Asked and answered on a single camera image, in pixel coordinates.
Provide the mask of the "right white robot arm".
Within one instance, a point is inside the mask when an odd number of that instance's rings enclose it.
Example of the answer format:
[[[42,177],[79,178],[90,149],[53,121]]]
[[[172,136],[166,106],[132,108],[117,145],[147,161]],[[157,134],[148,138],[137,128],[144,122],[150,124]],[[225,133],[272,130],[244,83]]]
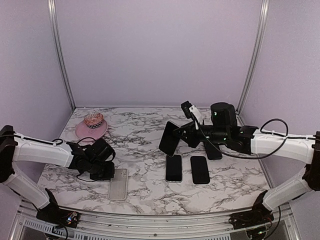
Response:
[[[280,205],[311,191],[320,189],[320,133],[294,135],[286,124],[283,133],[265,130],[263,126],[238,125],[232,104],[218,102],[211,105],[211,121],[207,125],[194,104],[185,101],[181,108],[192,122],[174,130],[173,134],[195,148],[203,142],[218,149],[225,146],[226,156],[262,160],[272,158],[299,162],[302,169],[278,186],[262,192],[255,200],[247,219],[258,224],[267,213]]]

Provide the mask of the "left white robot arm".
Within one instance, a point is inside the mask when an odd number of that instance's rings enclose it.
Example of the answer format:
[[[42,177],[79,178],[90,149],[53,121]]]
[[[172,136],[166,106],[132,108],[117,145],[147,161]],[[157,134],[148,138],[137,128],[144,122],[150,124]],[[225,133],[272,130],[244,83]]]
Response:
[[[80,174],[89,173],[95,180],[113,178],[115,150],[103,139],[92,144],[63,141],[46,141],[27,137],[14,131],[13,126],[5,125],[0,130],[0,182],[28,199],[53,223],[63,219],[63,211],[53,204],[49,193],[38,186],[22,170],[18,162],[50,164]]]

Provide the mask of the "black phone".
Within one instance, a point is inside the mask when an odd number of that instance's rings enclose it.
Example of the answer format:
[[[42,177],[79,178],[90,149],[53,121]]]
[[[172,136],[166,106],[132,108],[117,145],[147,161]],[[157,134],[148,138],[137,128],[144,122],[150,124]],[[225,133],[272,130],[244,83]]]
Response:
[[[176,183],[182,181],[182,157],[180,155],[166,157],[165,180]]]
[[[204,156],[191,156],[192,182],[195,185],[206,185],[210,183],[207,159]]]

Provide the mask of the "grey silicone phone case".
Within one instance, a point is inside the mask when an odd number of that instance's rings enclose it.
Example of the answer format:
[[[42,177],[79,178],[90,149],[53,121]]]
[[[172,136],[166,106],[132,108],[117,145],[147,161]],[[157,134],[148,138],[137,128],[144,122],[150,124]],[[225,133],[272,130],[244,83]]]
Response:
[[[115,169],[114,177],[110,180],[108,199],[111,201],[124,201],[127,198],[128,170]]]

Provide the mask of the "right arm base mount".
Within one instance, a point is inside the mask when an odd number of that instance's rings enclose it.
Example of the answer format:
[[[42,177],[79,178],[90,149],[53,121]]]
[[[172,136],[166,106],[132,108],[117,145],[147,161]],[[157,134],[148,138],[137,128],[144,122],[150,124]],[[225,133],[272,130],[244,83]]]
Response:
[[[253,203],[251,210],[236,212],[229,216],[228,222],[235,230],[253,227],[264,223],[272,222],[274,216],[271,210],[268,210],[263,205],[263,197],[266,195],[267,190],[260,193]]]

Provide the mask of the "black phone case camera cutouts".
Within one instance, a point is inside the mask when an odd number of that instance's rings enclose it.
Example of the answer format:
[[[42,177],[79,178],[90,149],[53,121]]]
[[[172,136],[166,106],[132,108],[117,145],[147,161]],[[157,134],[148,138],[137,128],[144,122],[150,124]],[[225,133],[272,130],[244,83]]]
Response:
[[[221,160],[223,158],[220,147],[216,144],[212,145],[208,142],[204,143],[204,149],[208,160]]]

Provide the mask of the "phone with white edge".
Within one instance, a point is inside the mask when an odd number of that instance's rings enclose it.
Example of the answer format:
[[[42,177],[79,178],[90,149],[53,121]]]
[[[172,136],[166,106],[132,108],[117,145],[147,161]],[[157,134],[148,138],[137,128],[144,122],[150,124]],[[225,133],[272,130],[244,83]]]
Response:
[[[180,138],[174,135],[174,131],[179,126],[168,121],[165,125],[158,148],[167,156],[172,157],[175,154],[176,148],[179,144]]]

